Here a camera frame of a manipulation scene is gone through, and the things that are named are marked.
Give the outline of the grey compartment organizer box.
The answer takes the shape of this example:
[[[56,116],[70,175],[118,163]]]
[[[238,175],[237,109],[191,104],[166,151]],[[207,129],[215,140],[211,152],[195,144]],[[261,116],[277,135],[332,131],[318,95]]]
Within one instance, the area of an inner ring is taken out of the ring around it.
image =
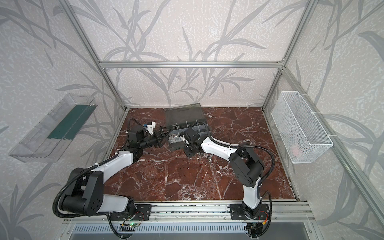
[[[192,127],[200,135],[206,134],[207,130],[202,124],[194,125],[197,122],[208,125],[207,118],[200,103],[179,106],[165,109],[166,127],[171,130],[168,137],[169,149],[171,152],[182,150],[186,145],[181,133]]]

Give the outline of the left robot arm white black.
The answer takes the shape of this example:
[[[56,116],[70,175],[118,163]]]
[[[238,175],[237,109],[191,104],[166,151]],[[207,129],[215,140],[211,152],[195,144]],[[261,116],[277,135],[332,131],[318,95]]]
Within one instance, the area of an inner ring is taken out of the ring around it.
[[[137,208],[129,197],[109,195],[104,184],[120,170],[136,163],[146,148],[160,148],[170,132],[155,129],[155,123],[138,125],[126,132],[123,147],[112,157],[89,168],[72,170],[67,183],[53,201],[55,216],[62,219],[108,215],[113,212],[132,216]]]

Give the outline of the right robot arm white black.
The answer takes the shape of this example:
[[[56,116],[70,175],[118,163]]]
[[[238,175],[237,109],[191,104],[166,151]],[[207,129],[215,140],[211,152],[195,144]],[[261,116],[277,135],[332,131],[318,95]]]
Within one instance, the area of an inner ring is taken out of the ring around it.
[[[260,188],[275,167],[274,154],[260,146],[225,143],[213,138],[210,134],[201,135],[193,128],[183,131],[181,137],[186,144],[183,150],[187,157],[206,153],[230,163],[234,174],[244,187],[244,213],[248,219],[255,219],[262,206]],[[264,174],[265,165],[254,149],[262,150],[271,157],[271,167],[266,174]]]

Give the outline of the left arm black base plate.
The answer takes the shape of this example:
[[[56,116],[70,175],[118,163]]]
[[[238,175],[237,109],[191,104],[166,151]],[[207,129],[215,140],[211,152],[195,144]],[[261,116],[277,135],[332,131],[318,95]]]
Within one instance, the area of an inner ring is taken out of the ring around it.
[[[125,212],[112,212],[110,219],[112,221],[148,221],[152,210],[151,204],[138,204],[135,208],[131,207]]]

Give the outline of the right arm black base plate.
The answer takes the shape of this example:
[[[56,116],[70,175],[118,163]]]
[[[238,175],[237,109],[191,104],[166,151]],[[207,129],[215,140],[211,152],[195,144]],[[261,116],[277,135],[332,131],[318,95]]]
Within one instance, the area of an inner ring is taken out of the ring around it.
[[[259,204],[255,209],[251,209],[244,204],[230,204],[229,213],[231,220],[266,220],[270,213],[268,204]]]

